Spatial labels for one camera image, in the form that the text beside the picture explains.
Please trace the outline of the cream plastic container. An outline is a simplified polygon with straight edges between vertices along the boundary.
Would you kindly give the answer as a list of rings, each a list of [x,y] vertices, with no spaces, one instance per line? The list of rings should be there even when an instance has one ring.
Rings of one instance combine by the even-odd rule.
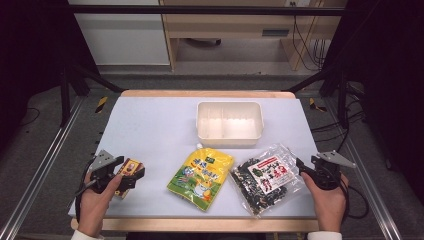
[[[204,146],[240,148],[257,144],[264,121],[257,102],[200,102],[197,105],[197,135]]]

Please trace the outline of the white cabinet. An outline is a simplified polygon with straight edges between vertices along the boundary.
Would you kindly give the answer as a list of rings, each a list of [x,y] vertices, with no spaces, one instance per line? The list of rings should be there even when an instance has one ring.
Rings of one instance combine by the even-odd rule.
[[[160,14],[76,14],[97,65],[168,65]]]

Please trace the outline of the black horizontal bar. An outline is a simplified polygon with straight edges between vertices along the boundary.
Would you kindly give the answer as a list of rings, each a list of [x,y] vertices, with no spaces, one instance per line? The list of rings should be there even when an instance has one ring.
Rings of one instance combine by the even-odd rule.
[[[343,16],[343,8],[254,6],[69,5],[74,13]]]

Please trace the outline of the yellow spout pouch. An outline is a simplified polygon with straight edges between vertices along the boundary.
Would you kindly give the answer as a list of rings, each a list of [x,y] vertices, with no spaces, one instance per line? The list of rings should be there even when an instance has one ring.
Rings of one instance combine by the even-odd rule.
[[[174,174],[167,189],[207,211],[224,184],[234,158],[213,148],[193,151]]]

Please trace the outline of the black curtain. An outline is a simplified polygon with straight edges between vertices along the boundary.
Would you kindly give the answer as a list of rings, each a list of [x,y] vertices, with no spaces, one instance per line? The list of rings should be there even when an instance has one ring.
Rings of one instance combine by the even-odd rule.
[[[386,156],[424,204],[424,0],[347,0],[325,64],[365,89]]]
[[[0,151],[11,142],[29,99],[59,85],[61,63],[39,32],[32,12],[43,13],[74,61],[93,73],[98,71],[75,15],[47,9],[68,4],[69,0],[0,0]]]

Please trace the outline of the wooden desk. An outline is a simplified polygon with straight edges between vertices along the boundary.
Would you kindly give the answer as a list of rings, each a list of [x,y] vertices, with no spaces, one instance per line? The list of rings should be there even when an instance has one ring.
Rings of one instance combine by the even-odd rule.
[[[162,6],[255,6],[255,7],[328,7],[343,8],[347,0],[158,0]],[[164,14],[162,20],[170,46],[172,62],[176,61],[177,42],[183,38],[276,38],[281,41],[288,62],[298,70],[311,53],[313,40],[330,41],[338,27],[338,16],[274,15],[194,15]]]

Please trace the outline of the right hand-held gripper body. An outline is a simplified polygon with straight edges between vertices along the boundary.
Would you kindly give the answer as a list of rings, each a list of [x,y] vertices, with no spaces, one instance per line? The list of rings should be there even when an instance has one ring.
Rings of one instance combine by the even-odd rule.
[[[316,185],[322,190],[334,190],[341,180],[340,167],[355,168],[356,164],[336,151],[317,154],[315,170],[318,174]]]

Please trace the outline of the pale table mat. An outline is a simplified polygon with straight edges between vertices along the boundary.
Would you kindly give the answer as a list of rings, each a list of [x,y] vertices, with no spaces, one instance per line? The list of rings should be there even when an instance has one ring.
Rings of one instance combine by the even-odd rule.
[[[143,178],[123,199],[113,198],[109,218],[249,218],[239,192],[228,178],[208,210],[170,192],[167,184],[199,143],[197,105],[202,97],[120,97],[110,115],[98,148],[113,156],[142,162]],[[237,164],[274,143],[288,147],[306,164],[317,153],[301,102],[287,98],[256,98],[264,130],[257,144],[227,149]]]

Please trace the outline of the person's right hand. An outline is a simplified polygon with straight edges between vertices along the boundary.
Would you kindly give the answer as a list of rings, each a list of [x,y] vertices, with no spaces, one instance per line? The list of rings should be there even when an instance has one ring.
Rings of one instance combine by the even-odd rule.
[[[307,173],[301,176],[312,194],[319,230],[340,232],[346,209],[344,188],[322,190]]]

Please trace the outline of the person's left hand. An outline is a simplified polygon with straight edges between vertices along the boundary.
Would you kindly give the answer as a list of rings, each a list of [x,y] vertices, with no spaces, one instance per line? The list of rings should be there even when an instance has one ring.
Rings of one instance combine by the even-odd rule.
[[[96,193],[92,189],[84,191],[80,203],[78,231],[93,238],[100,236],[103,218],[121,180],[122,176],[116,175],[102,193]]]

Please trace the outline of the aluminium rail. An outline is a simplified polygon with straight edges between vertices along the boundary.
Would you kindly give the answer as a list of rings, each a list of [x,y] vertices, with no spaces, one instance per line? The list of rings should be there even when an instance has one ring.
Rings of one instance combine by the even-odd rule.
[[[25,189],[21,199],[6,224],[0,230],[0,240],[14,240],[29,210],[31,209],[57,155],[59,154],[80,110],[85,101],[84,97],[76,97],[71,108],[70,116],[59,128],[47,152],[45,153],[35,174]]]
[[[357,164],[355,169],[347,170],[347,175],[369,204],[366,217],[346,219],[342,227],[343,236],[358,240],[402,240],[375,182],[382,166],[381,154],[366,123],[358,120],[350,124],[340,153]]]

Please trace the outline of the small brown yellow packet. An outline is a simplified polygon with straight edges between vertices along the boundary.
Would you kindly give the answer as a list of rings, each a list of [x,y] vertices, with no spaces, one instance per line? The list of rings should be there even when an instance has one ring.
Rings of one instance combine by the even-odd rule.
[[[138,162],[134,159],[128,158],[124,162],[124,164],[121,166],[121,168],[118,170],[118,175],[119,175],[119,172],[123,171],[123,170],[134,172],[134,171],[140,170],[141,168],[144,168],[144,165],[141,162]],[[128,194],[129,190],[127,190],[125,192],[120,192],[120,191],[116,190],[115,195],[117,197],[124,199],[126,197],[126,195]]]

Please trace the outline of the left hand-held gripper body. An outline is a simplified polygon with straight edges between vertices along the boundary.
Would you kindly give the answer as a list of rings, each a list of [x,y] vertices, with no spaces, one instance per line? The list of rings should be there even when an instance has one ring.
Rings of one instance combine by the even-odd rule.
[[[96,193],[102,193],[115,176],[116,158],[105,150],[101,150],[94,158],[91,171],[90,188]]]

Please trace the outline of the black metal stand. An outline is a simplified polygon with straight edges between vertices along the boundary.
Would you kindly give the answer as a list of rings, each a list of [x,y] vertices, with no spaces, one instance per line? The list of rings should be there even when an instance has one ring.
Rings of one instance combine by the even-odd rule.
[[[90,92],[90,88],[88,87],[85,79],[88,78],[115,93],[122,93],[124,91],[124,88],[107,81],[102,78],[99,73],[89,71],[80,65],[64,67],[60,71],[59,76],[62,107],[61,127],[63,127],[71,118],[69,86],[72,86],[78,96],[87,96]]]
[[[318,73],[308,77],[306,80],[287,89],[288,92],[296,93],[301,89],[323,80],[319,89],[322,97],[330,97],[337,93],[337,120],[344,129],[348,128],[348,117],[346,110],[347,80],[344,71],[335,65],[330,65]]]

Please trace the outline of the clear bag of dried seaweed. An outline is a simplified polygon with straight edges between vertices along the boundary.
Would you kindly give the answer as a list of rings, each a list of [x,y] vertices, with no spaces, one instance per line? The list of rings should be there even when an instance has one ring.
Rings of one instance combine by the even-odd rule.
[[[260,216],[305,188],[296,160],[287,147],[273,144],[230,171],[243,206],[251,215]]]

